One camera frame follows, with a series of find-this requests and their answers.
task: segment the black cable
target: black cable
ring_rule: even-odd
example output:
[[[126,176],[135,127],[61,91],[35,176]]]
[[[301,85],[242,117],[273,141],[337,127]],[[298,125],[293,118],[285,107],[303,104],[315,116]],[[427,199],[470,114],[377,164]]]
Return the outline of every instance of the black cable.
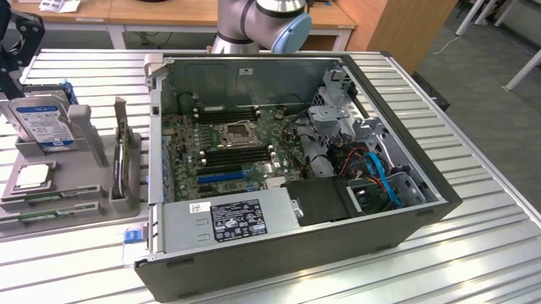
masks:
[[[150,41],[142,34],[139,34],[138,32],[134,32],[135,35],[138,35],[143,40],[146,40],[150,44],[152,44],[158,49],[160,49],[163,46],[166,46],[166,44],[170,42],[171,36],[172,36],[172,32],[170,33],[170,36],[166,40],[166,42],[160,45],[158,45],[156,43],[154,43],[152,41]]]
[[[310,140],[310,141],[315,141],[314,136],[307,135],[307,134],[299,134],[299,135],[297,135],[297,140],[298,140],[298,141],[301,141],[301,137],[302,137],[302,136],[306,136],[306,137],[309,138],[309,140]]]
[[[318,157],[323,157],[326,160],[329,160],[329,156],[326,156],[325,154],[318,154],[317,156],[314,156],[313,160],[310,160],[310,162],[309,162],[306,165],[303,165],[303,167],[310,166],[310,164],[314,162],[314,160],[315,160]]]
[[[286,131],[289,125],[291,125],[291,122],[294,122],[295,120],[298,120],[298,119],[301,118],[301,116],[305,115],[305,113],[307,112],[307,109],[309,109],[309,108],[306,108],[303,111],[301,111],[299,114],[297,114],[295,117],[286,123],[285,127],[282,128],[282,133],[281,133],[282,135],[283,135],[283,133],[285,133],[285,131]]]
[[[172,36],[172,32],[170,33],[170,36],[168,36],[166,42],[162,45],[158,46],[158,49],[160,49],[163,46],[167,45],[167,43],[170,43],[171,36]]]
[[[301,103],[306,103],[306,102],[303,101],[303,99],[299,97],[299,95],[297,95],[295,93],[287,93],[286,95],[283,95],[283,97],[286,97],[286,96],[293,96],[293,97],[295,97],[295,98],[299,100]]]

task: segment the wooden cabinet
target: wooden cabinet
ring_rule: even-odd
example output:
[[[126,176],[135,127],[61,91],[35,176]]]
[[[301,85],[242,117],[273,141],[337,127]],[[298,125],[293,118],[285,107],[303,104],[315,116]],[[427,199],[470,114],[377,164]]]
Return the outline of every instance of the wooden cabinet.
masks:
[[[347,51],[387,51],[409,73],[423,59],[457,0],[335,0],[358,28]]]

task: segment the cable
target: cable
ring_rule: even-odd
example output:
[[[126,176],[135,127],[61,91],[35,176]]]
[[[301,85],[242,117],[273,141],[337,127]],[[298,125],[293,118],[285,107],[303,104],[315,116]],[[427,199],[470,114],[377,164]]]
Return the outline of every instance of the cable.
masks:
[[[223,126],[226,127],[226,126],[228,126],[228,125],[235,125],[235,124],[248,124],[250,123],[250,121],[248,120],[239,120],[239,121],[236,121],[236,122],[230,122],[230,123],[226,123]]]
[[[387,190],[386,190],[386,188],[383,187],[383,184],[381,183],[381,181],[379,181],[378,179],[375,179],[375,178],[373,178],[373,177],[367,177],[367,176],[361,177],[361,178],[365,179],[365,180],[367,180],[367,181],[370,181],[370,182],[373,182],[373,183],[375,183],[375,184],[378,184],[379,187],[382,188],[383,192],[387,193]]]
[[[162,47],[163,47],[163,46],[166,46],[166,45],[167,45],[167,43],[170,43],[170,39],[171,39],[171,37],[172,37],[172,32],[170,33],[170,36],[168,36],[168,38],[167,38],[166,42],[158,46],[158,49],[162,49]]]
[[[497,11],[498,11],[501,8],[502,8],[502,6],[498,7],[496,10],[493,10],[493,11],[488,14],[488,16],[492,15],[492,14],[496,14]],[[469,29],[469,27],[470,27],[474,23],[476,23],[476,22],[472,22],[470,24],[468,24],[468,27],[464,29],[464,34],[466,33],[466,30]],[[464,34],[462,34],[461,36],[458,36],[457,38],[454,38],[452,41],[449,41],[449,42],[445,44],[445,46],[441,48],[441,50],[437,51],[435,53],[431,53],[431,54],[433,54],[433,55],[439,55],[439,54],[445,51],[445,49],[448,48],[449,44],[452,44],[454,41],[457,41],[457,40],[464,36]]]
[[[468,28],[474,24],[474,22],[472,22],[470,24],[468,24],[468,27],[464,30],[468,30]],[[439,55],[445,49],[448,48],[449,44],[452,44],[454,41],[457,41],[458,39],[461,39],[461,37],[464,36],[464,34],[461,36],[458,36],[457,38],[454,38],[452,41],[449,41],[445,46],[441,48],[439,51],[437,51],[435,53],[431,53],[433,55]]]
[[[163,46],[167,45],[167,43],[170,42],[171,36],[172,36],[172,32],[170,33],[170,36],[166,40],[166,42],[163,44],[156,44],[155,42],[150,41],[142,34],[139,34],[138,32],[134,32],[135,35],[138,35],[143,40],[146,40],[150,44],[152,44],[158,49],[160,49]]]
[[[382,138],[381,134],[379,134],[379,135],[375,135],[375,138],[378,139],[378,142],[381,143],[381,148],[383,149],[383,152],[386,153],[387,160],[389,160],[389,164],[390,164],[391,167],[394,167],[395,165],[393,164],[393,161],[390,160],[390,154],[389,154],[389,151],[387,151],[387,147],[386,147],[386,145],[383,144],[383,138]]]
[[[345,164],[343,164],[343,166],[342,166],[342,169],[341,169],[339,173],[338,173],[338,176],[342,176],[342,174],[343,174],[343,172],[345,172],[345,170],[346,170],[346,165],[347,165],[347,163],[349,163],[349,159],[351,158],[354,152],[355,152],[357,150],[361,150],[361,149],[366,150],[366,148],[363,148],[363,147],[355,147],[355,148],[351,149],[351,151],[349,152],[347,158],[346,158],[346,161],[345,161]]]
[[[301,103],[305,103],[303,99],[295,93],[287,93],[285,96],[293,96],[299,100]]]
[[[325,154],[318,154],[317,156],[314,156],[313,160],[310,160],[309,163],[307,163],[306,165],[303,165],[303,167],[310,166],[310,164],[314,162],[314,160],[315,160],[318,157],[323,157],[326,160],[329,160],[329,157],[327,157]]]
[[[298,120],[298,119],[301,118],[301,116],[307,112],[307,109],[309,109],[309,108],[306,108],[303,111],[301,111],[299,114],[297,114],[295,117],[286,123],[285,127],[282,128],[282,133],[281,133],[281,134],[285,133],[285,131],[286,131],[289,125],[291,125],[291,123],[293,123],[295,120]]]
[[[393,201],[393,203],[395,204],[395,206],[398,208],[401,208],[403,205],[402,205],[402,202],[399,201],[399,199],[397,197],[395,192],[393,191],[393,189],[389,186],[387,178],[386,178],[386,175],[385,175],[385,170],[383,170],[383,167],[381,166],[378,156],[375,155],[374,152],[369,152],[367,156],[371,158],[371,161],[374,162],[375,167],[378,168],[378,173],[379,173],[379,177],[381,177],[381,183],[383,184],[383,187],[387,189],[389,198]]]
[[[309,140],[310,141],[315,141],[315,138],[314,138],[314,136],[311,136],[311,135],[307,135],[307,134],[299,134],[299,135],[297,135],[297,139],[301,141],[301,137],[302,136],[306,136],[307,138],[309,138]]]

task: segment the slotted aluminum surface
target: slotted aluminum surface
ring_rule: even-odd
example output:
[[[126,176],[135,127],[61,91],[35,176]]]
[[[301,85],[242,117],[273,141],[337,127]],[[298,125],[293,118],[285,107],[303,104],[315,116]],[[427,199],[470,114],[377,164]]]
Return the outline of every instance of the slotted aluminum surface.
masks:
[[[148,51],[44,49],[24,73],[27,84],[69,78],[80,103],[92,106],[92,124],[102,134],[111,134],[115,125],[114,98],[126,98],[130,124],[146,139],[143,184],[150,102],[144,53]],[[350,54],[464,198],[462,205],[391,250],[178,303],[540,301],[538,213],[421,94],[394,60],[378,53]],[[358,99],[375,115],[363,96]],[[15,132],[5,119],[0,136],[0,181],[5,182],[17,154]],[[146,186],[140,195],[144,199]],[[135,271],[120,261],[123,231],[142,221],[139,217],[1,239],[0,303],[152,303]]]

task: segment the cpu socket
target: cpu socket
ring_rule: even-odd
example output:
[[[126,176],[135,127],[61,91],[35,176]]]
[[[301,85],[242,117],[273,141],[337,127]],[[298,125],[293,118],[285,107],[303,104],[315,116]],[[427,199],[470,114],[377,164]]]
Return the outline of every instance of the cpu socket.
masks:
[[[220,132],[223,147],[255,146],[258,143],[255,127],[256,124],[251,122],[219,125],[218,131]]]

